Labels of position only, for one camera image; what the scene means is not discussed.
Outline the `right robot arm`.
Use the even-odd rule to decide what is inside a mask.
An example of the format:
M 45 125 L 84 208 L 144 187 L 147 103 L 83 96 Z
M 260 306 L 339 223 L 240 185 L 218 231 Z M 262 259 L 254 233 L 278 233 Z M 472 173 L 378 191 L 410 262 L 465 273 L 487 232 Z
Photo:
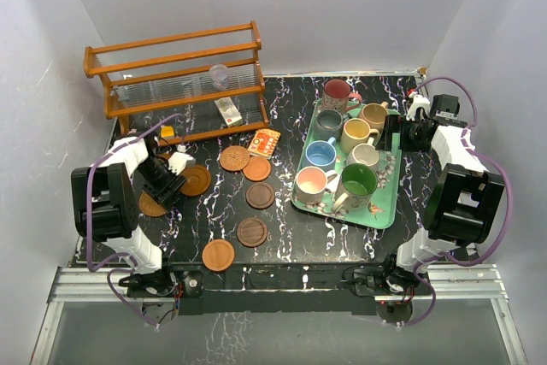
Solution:
M 491 173 L 472 153 L 470 128 L 457 116 L 459 100 L 439 95 L 433 100 L 417 91 L 409 94 L 406 115 L 388 115 L 376 148 L 405 152 L 434 151 L 441 174 L 427 202 L 422 225 L 414 237 L 398 246 L 382 286 L 398 294 L 409 287 L 412 273 L 423 274 L 434 259 L 471 243 L 484 242 L 501 201 L 503 178 Z M 392 136 L 398 143 L 392 143 Z

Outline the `woven rattan coaster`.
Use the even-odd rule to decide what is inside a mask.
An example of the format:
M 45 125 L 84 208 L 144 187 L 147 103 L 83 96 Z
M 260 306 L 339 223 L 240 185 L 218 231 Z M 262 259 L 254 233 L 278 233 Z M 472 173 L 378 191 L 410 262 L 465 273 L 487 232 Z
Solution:
M 250 161 L 250 153 L 243 146 L 230 145 L 220 154 L 219 163 L 229 172 L 242 171 Z
M 144 215 L 152 218 L 161 217 L 168 212 L 165 207 L 156 202 L 154 198 L 145 191 L 141 192 L 138 206 Z

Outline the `orange wooden coaster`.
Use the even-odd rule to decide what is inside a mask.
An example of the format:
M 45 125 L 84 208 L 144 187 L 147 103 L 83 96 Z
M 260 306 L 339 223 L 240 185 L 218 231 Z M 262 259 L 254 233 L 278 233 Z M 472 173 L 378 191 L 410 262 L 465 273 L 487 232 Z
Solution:
M 271 165 L 268 159 L 261 156 L 252 156 L 243 169 L 244 176 L 254 182 L 264 181 L 271 173 Z
M 213 272 L 227 270 L 233 264 L 234 258 L 235 249 L 224 239 L 212 240 L 203 248 L 203 264 Z

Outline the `wooden shelf rack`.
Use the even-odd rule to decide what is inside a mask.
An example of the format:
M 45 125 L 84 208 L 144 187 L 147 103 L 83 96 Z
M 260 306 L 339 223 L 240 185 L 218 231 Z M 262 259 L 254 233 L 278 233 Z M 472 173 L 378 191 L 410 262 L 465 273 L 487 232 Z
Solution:
M 144 128 L 146 115 L 182 114 L 167 144 L 267 128 L 266 85 L 259 61 L 261 35 L 255 21 L 197 32 L 85 48 L 87 78 L 103 85 L 103 111 L 119 134 Z M 216 90 L 209 69 L 223 64 L 229 87 Z M 243 124 L 228 127 L 215 100 L 230 97 Z

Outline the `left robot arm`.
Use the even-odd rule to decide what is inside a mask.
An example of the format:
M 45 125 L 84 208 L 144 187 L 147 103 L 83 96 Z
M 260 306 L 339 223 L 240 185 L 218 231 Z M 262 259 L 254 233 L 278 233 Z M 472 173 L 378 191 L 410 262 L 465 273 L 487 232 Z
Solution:
M 96 167 L 76 168 L 71 188 L 79 235 L 107 245 L 138 274 L 148 274 L 146 284 L 155 294 L 166 296 L 174 290 L 177 276 L 162 266 L 162 250 L 138 224 L 131 177 L 140 174 L 144 194 L 168 209 L 185 183 L 182 172 L 195 159 L 176 151 L 164 161 L 157 149 L 158 142 L 151 136 L 121 138 Z

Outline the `green floral tray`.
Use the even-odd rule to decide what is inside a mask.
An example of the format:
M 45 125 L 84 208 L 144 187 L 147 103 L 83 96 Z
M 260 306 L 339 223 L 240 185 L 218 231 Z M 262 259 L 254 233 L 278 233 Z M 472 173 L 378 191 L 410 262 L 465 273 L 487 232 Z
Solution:
M 318 140 L 313 133 L 313 125 L 315 117 L 320 112 L 320 102 L 315 102 L 315 109 L 309 124 L 309 130 L 305 139 L 302 154 L 297 166 L 297 174 L 300 170 L 307 166 L 305 164 L 305 151 L 310 144 Z M 402 151 L 399 149 L 400 135 L 392 134 L 391 151 L 379 152 L 379 170 L 378 184 L 369 205 L 361 210 L 346 210 L 341 208 L 338 213 L 333 214 L 332 204 L 333 192 L 324 191 L 322 201 L 317 204 L 306 204 L 297 198 L 296 194 L 296 177 L 293 182 L 291 203 L 302 211 L 307 211 L 312 214 L 321 215 L 323 217 L 332 217 L 346 223 L 356 224 L 374 229 L 383 230 L 390 227 L 395 219 L 397 207 L 397 193 L 399 187 L 399 174 L 402 159 Z M 335 170 L 340 175 L 345 167 L 347 155 L 339 148 L 339 142 L 334 145 L 337 151 L 337 159 L 335 162 Z

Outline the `orange patterned card pack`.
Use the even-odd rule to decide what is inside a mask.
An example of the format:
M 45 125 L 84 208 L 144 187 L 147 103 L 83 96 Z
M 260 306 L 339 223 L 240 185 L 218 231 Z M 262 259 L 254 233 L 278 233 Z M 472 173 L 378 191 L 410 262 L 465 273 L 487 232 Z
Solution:
M 279 132 L 268 128 L 259 129 L 250 141 L 248 151 L 252 156 L 261 156 L 270 159 L 279 142 L 279 138 Z

